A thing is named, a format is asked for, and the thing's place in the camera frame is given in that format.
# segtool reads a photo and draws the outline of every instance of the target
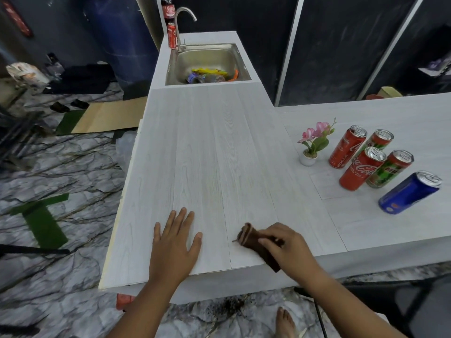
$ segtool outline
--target green can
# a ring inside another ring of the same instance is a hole
[[[359,149],[356,155],[354,155],[354,158],[352,158],[352,162],[354,162],[355,159],[357,159],[358,155],[367,147],[376,147],[380,150],[383,150],[385,147],[388,146],[390,142],[393,141],[395,136],[385,129],[377,129],[374,131],[372,136],[362,145],[362,148]]]
[[[399,173],[414,162],[414,156],[406,150],[394,150],[369,178],[367,184],[372,188],[381,188],[392,181]]]

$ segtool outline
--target blue water barrel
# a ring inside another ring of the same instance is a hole
[[[158,50],[136,0],[86,0],[84,13],[121,87],[151,81]]]

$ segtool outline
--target hand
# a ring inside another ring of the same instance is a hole
[[[171,211],[162,235],[160,223],[155,224],[149,266],[149,282],[161,283],[174,291],[193,269],[202,244],[202,233],[197,233],[189,251],[186,248],[194,212],[191,211],[185,220],[185,208],[177,217],[175,215],[176,212]]]
[[[325,273],[313,257],[305,239],[292,228],[275,223],[259,232],[284,240],[285,244],[281,247],[266,238],[261,238],[258,242],[271,253],[285,274],[301,286],[306,287],[312,281],[315,282],[315,278],[320,274]]]

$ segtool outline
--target faucet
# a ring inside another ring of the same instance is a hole
[[[176,31],[176,33],[177,33],[177,49],[178,49],[179,53],[182,52],[182,47],[186,47],[186,45],[182,45],[182,43],[180,42],[179,25],[178,25],[178,23],[177,23],[177,18],[178,18],[178,16],[179,16],[179,14],[180,14],[181,12],[183,12],[183,11],[188,12],[188,13],[193,17],[193,20],[194,20],[195,22],[197,21],[197,18],[196,18],[196,16],[194,15],[193,11],[190,10],[189,8],[186,8],[186,7],[180,7],[180,8],[175,12],[175,31]]]

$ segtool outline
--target blue can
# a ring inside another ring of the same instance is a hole
[[[396,215],[440,190],[442,180],[431,172],[418,171],[379,199],[381,209]]]

